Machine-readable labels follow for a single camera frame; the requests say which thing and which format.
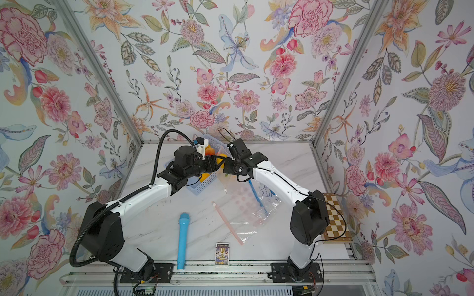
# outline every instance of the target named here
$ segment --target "yellow fruit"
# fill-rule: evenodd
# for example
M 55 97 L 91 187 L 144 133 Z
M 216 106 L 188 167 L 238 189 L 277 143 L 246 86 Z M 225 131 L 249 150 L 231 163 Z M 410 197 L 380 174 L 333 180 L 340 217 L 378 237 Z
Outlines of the yellow fruit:
M 204 182 L 205 179 L 207 179 L 208 177 L 210 176 L 209 173 L 202 173 L 202 177 L 201 177 L 201 182 Z

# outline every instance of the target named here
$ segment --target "blue cylinder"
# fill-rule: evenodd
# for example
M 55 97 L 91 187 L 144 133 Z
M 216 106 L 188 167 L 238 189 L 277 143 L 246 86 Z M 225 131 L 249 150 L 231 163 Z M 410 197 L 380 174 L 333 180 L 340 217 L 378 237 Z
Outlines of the blue cylinder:
M 189 215 L 182 213 L 179 218 L 178 269 L 184 269 L 186 260 L 186 239 L 188 237 Z

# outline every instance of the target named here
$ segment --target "blue flower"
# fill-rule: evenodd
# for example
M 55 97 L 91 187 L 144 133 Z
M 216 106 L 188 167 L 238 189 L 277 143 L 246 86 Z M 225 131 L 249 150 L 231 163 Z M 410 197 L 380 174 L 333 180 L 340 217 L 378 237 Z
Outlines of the blue flower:
M 260 122 L 260 125 L 262 126 L 262 131 L 269 137 L 275 139 L 275 136 L 277 136 L 280 140 L 286 140 L 290 136 L 285 135 L 282 133 L 279 133 L 280 131 L 280 125 L 274 125 L 272 127 L 269 126 L 268 123 L 266 122 Z
M 219 15 L 220 21 L 220 30 L 219 36 L 222 41 L 224 41 L 224 50 L 230 54 L 230 61 L 228 62 L 227 66 L 222 67 L 220 70 L 221 72 L 230 72 L 234 68 L 234 62 L 239 62 L 247 69 L 255 69 L 258 68 L 257 65 L 254 64 L 251 58 L 244 56 L 242 51 L 248 46 L 250 41 L 250 37 L 248 36 L 248 32 L 245 32 L 243 35 L 239 34 L 235 38 L 235 42 L 232 39 L 232 33 L 234 32 L 234 26 L 232 25 L 232 21 L 226 17 L 225 15 Z
M 118 162 L 115 161 L 115 158 L 110 159 L 110 169 L 106 166 L 102 170 L 99 171 L 99 175 L 103 176 L 107 179 L 112 177 L 118 176 L 119 178 L 123 179 L 125 176 L 122 173 L 122 169 L 127 166 L 127 159 L 125 159 L 120 165 Z

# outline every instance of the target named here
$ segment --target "wooden chessboard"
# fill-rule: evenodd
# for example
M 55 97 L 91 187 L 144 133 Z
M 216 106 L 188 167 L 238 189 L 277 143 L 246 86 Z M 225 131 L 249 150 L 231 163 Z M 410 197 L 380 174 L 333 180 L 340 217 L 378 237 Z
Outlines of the wooden chessboard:
M 332 204 L 341 214 L 342 214 L 342 209 L 341 206 L 339 205 L 339 201 L 337 200 L 336 196 L 324 196 L 326 201 L 330 204 Z M 326 228 L 326 231 L 323 233 L 323 239 L 331 239 L 340 236 L 342 233 L 344 233 L 344 220 L 342 217 L 329 205 L 326 205 L 326 208 L 328 209 L 328 214 L 329 214 L 329 226 Z M 327 241 L 324 243 L 347 243 L 347 242 L 352 242 L 352 237 L 351 234 L 349 233 L 349 230 L 347 229 L 346 233 L 341 236 L 340 238 L 332 241 Z

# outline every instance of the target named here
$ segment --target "black cable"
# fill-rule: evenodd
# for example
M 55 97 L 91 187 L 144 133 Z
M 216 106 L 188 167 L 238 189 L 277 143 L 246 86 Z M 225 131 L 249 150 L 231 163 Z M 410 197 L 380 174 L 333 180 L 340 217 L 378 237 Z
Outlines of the black cable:
M 202 178 L 202 174 L 201 174 L 201 176 L 199 177 L 199 179 L 198 179 L 196 182 L 194 182 L 194 183 L 192 183 L 192 184 L 189 184 L 189 185 L 188 185 L 188 184 L 186 184 L 186 186 L 191 186 L 191 185 L 194 185 L 194 184 L 196 184 L 197 182 L 201 181 L 201 178 Z
M 263 168 L 254 168 L 254 169 L 260 169 L 260 170 L 265 170 L 265 171 L 272 172 L 272 171 L 270 171 L 270 170 L 263 169 Z M 282 176 L 280 176 L 278 173 L 273 172 L 273 174 L 275 174 L 275 175 L 277 175 L 278 177 L 280 177 L 283 181 L 285 181 L 288 185 L 290 185 L 291 188 L 293 188 L 293 189 L 294 189 L 295 191 L 297 191 L 298 193 L 300 193 L 300 194 L 302 194 L 302 195 L 304 195 L 304 196 L 311 197 L 311 198 L 320 200 L 320 201 L 322 201 L 322 202 L 325 202 L 327 205 L 329 205 L 331 208 L 333 208 L 333 209 L 337 212 L 337 214 L 338 214 L 339 216 L 342 217 L 342 220 L 344 221 L 344 232 L 341 233 L 338 237 L 334 237 L 334 238 L 326 239 L 326 240 L 315 241 L 315 242 L 314 242 L 314 246 L 316 246 L 316 243 L 318 243 L 318 242 L 327 242 L 327 241 L 336 240 L 336 239 L 342 237 L 344 234 L 346 234 L 346 231 L 347 231 L 347 223 L 346 223 L 346 220 L 344 219 L 344 216 L 342 216 L 342 214 L 336 209 L 336 207 L 334 207 L 332 204 L 330 204 L 329 202 L 327 202 L 327 201 L 325 201 L 325 200 L 323 200 L 323 199 L 321 199 L 321 198 L 313 197 L 313 196 L 310 196 L 310 195 L 308 195 L 308 194 L 302 193 L 301 191 L 297 190 L 297 189 L 295 188 L 295 186 L 293 186 L 293 185 L 292 185 L 290 182 L 288 182 L 285 178 L 283 178 Z

